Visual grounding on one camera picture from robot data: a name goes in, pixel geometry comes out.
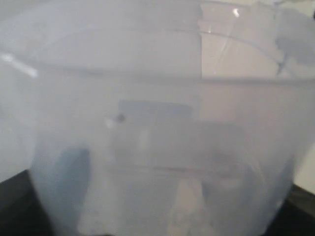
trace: black surface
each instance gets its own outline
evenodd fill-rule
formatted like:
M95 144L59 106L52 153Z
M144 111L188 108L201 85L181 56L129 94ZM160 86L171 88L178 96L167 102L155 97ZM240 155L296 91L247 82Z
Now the black surface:
M15 203L0 211L0 236L53 236L27 172L0 184L2 194L4 188L11 193L7 193L7 197L0 196L3 199L10 196ZM315 236L315 219L286 201L264 236Z

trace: translucent plastic container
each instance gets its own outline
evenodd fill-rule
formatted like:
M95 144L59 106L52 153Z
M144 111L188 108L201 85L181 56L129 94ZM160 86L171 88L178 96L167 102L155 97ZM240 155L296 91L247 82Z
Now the translucent plastic container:
M0 23L0 105L59 236L258 236L314 141L315 23L63 0Z

